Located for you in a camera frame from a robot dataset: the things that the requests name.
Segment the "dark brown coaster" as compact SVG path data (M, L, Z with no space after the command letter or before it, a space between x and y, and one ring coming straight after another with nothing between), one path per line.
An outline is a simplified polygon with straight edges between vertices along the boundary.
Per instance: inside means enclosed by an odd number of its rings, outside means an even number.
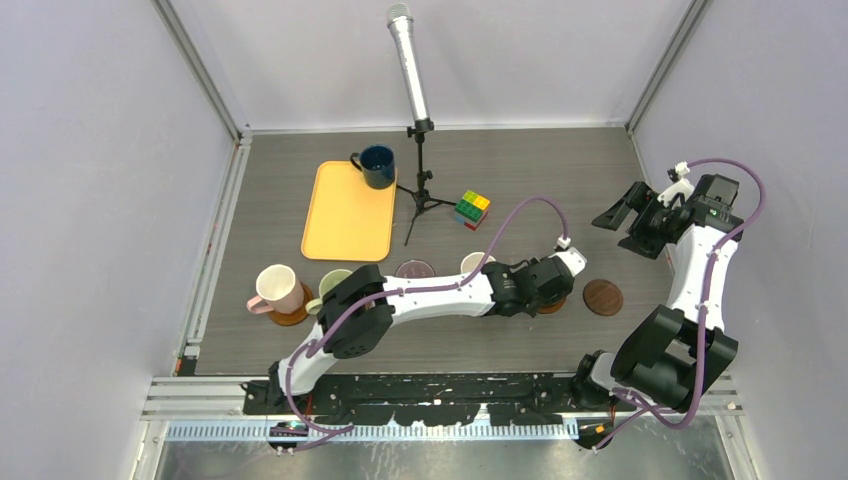
M594 279L584 287L582 298L587 308L600 316L614 316L624 306L620 288L606 279Z

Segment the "cream yellow cup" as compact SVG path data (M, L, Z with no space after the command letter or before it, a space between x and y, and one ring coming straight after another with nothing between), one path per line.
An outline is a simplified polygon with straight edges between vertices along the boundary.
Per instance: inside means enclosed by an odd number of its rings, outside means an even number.
M470 275L474 271L481 270L481 264L485 265L486 263L496 262L496 259L487 255L483 251L472 252L466 255L460 264L460 273L463 275Z

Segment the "navy blue cup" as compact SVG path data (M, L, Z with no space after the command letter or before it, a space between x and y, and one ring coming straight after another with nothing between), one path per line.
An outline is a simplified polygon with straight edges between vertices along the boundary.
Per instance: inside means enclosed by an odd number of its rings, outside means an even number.
M388 146L370 145L360 152L352 153L349 160L363 174L370 188L382 190L395 183L395 155Z

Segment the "mauve purple cup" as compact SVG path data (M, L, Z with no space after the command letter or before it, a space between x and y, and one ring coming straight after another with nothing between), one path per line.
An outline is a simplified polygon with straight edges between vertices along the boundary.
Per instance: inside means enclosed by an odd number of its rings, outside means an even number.
M395 276L405 279L435 277L435 269L431 264L419 259L411 259L399 265Z

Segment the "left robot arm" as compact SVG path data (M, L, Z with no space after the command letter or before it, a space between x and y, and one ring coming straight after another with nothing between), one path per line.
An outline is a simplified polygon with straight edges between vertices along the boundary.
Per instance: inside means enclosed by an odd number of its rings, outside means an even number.
M333 365L371 352L390 328L413 320L534 317L572 292L586 264L568 249L514 265L488 261L475 274L443 277L384 276L375 264L362 266L323 296L301 352L270 367L268 400L284 414L298 412Z

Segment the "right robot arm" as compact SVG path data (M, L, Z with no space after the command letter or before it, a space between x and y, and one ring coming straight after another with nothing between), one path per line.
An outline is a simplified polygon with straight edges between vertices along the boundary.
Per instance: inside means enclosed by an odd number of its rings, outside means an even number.
M570 387L584 410L615 404L615 388L634 390L672 411L689 410L695 392L706 392L735 359L721 299L742 219L733 215L739 183L705 174L697 184L677 177L658 193L635 182L593 225L616 230L637 214L619 246L655 259L672 244L679 256L666 303L657 306L616 353L598 350L581 360Z

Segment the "light green mug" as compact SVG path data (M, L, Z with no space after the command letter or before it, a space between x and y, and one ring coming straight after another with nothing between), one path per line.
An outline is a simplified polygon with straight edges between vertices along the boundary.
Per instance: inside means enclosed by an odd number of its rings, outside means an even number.
M317 315L324 304L324 297L342 281L352 274L348 269L335 269L329 271L319 282L318 294L305 305L309 315Z

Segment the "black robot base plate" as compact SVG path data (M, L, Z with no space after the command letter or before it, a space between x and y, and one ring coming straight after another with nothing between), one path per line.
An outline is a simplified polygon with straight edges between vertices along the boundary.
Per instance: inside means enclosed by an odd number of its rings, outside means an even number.
M562 373L327 374L294 404L323 425L468 425L487 411L494 426L552 425L567 413L610 415L611 399Z

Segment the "pink white cup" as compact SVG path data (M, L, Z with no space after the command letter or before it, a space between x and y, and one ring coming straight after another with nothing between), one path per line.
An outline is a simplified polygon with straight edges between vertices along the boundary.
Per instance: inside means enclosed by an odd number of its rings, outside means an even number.
M294 270L283 264L266 267L255 281L256 295L247 301L246 308L253 314L278 312L292 314L306 300L304 287Z

